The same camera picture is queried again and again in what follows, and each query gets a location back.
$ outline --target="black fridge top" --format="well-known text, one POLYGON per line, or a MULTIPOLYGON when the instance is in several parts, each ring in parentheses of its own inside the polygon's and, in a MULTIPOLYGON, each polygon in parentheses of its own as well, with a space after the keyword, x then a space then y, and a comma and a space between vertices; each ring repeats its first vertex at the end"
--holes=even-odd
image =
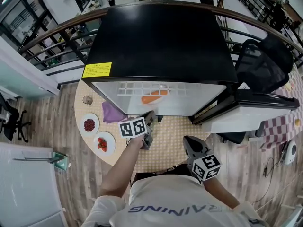
POLYGON ((87 64, 111 62, 97 81, 237 82, 229 49, 212 12, 141 4, 110 8, 87 64))

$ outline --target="green object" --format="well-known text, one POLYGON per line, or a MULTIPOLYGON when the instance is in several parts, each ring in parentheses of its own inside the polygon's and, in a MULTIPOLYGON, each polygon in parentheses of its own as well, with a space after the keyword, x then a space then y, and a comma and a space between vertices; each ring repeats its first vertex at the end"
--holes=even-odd
POLYGON ((55 158, 55 157, 64 157, 63 160, 57 161, 53 165, 54 165, 54 167, 56 167, 58 169, 66 171, 67 168, 68 168, 68 157, 65 156, 65 155, 62 155, 60 153, 54 152, 53 153, 53 158, 55 158))

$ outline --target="black office chair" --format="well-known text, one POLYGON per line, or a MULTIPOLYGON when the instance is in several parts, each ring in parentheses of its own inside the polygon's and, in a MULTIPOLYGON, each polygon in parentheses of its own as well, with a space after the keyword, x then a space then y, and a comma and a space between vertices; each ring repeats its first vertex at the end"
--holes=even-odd
MULTIPOLYGON (((291 72, 294 58, 286 45, 274 35, 268 35, 263 41, 246 40, 235 65, 238 84, 232 87, 232 91, 245 82, 253 92, 272 93, 285 85, 288 74, 291 72)), ((225 90, 220 101, 230 94, 225 90)), ((264 122, 256 130, 256 136, 264 129, 264 122)), ((246 132, 218 133, 223 142, 229 140, 240 144, 246 132)))
POLYGON ((1 129, 0 129, 0 133, 2 133, 2 130, 3 130, 4 135, 10 141, 12 141, 14 133, 16 133, 17 130, 18 130, 18 140, 21 140, 21 138, 20 138, 20 135, 21 135, 24 142, 28 143, 28 140, 25 139, 23 131, 22 131, 22 128, 24 126, 31 125, 31 122, 22 123, 23 114, 25 114, 26 111, 24 110, 22 112, 20 120, 18 121, 19 111, 16 108, 13 108, 12 106, 10 106, 8 104, 8 102, 5 101, 5 99, 4 99, 4 97, 2 96, 1 93, 0 93, 0 103, 1 103, 2 107, 4 108, 4 110, 9 112, 9 114, 10 114, 8 122, 2 124, 1 129))

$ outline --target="white plate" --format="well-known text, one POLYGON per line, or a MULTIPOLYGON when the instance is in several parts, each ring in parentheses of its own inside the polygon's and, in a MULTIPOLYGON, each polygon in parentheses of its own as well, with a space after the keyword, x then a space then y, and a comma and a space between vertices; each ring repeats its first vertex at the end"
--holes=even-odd
POLYGON ((115 149, 116 149, 116 141, 114 136, 112 136, 110 133, 105 131, 96 134, 94 138, 93 151, 98 157, 108 157, 114 153, 115 149), (107 142, 107 152, 104 152, 102 149, 98 149, 98 143, 99 143, 98 138, 103 138, 107 142))
POLYGON ((87 113, 86 115, 83 116, 82 120, 81 120, 81 125, 80 125, 80 133, 84 136, 84 137, 89 137, 89 136, 93 136, 95 135, 98 130, 99 130, 99 118, 95 115, 95 114, 91 114, 91 113, 87 113), (91 131, 88 132, 85 130, 84 128, 84 122, 87 119, 92 119, 93 121, 95 121, 95 128, 91 131))

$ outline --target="yellow warning label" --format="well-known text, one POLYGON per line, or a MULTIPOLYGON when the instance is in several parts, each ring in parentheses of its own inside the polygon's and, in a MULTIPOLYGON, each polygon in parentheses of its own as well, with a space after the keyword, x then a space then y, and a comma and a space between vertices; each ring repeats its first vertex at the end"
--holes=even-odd
POLYGON ((111 62, 86 65, 83 73, 83 78, 109 76, 111 66, 111 62))

